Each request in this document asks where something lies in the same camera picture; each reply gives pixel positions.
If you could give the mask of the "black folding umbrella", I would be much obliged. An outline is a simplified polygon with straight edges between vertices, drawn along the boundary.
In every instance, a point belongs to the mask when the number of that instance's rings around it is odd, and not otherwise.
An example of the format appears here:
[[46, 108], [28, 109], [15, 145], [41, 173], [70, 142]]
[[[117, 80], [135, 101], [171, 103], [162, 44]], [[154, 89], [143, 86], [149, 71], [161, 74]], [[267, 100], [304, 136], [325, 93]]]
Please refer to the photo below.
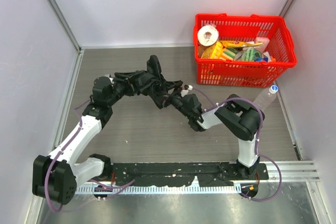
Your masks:
[[146, 70], [115, 72], [114, 80], [128, 84], [130, 95], [149, 96], [159, 109], [168, 106], [169, 91], [179, 89], [183, 84], [181, 80], [167, 81], [163, 77], [161, 65], [156, 55], [151, 55], [146, 62]]

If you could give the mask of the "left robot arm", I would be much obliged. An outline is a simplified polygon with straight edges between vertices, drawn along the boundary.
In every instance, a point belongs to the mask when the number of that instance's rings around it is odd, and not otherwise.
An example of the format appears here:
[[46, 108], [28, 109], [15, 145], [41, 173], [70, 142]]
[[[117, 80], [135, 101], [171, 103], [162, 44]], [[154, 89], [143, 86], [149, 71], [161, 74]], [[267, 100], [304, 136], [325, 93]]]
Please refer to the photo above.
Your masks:
[[32, 193], [35, 196], [45, 198], [49, 205], [52, 202], [66, 205], [82, 184], [92, 178], [111, 176], [111, 159], [104, 155], [92, 154], [81, 164], [76, 161], [110, 120], [112, 106], [127, 92], [134, 92], [129, 78], [104, 76], [94, 81], [92, 95], [77, 126], [56, 149], [34, 160]]

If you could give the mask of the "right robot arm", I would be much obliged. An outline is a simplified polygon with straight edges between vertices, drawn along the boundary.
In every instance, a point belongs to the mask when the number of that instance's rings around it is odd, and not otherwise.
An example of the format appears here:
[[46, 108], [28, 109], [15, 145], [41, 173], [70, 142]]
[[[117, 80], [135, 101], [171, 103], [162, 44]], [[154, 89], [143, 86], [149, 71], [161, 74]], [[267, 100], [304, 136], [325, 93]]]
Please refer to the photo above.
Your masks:
[[164, 106], [172, 105], [187, 119], [190, 127], [196, 132], [208, 130], [223, 124], [238, 139], [238, 157], [236, 167], [238, 174], [247, 179], [256, 173], [260, 162], [258, 143], [264, 113], [251, 101], [232, 94], [223, 103], [207, 111], [194, 94], [185, 96], [170, 95]]

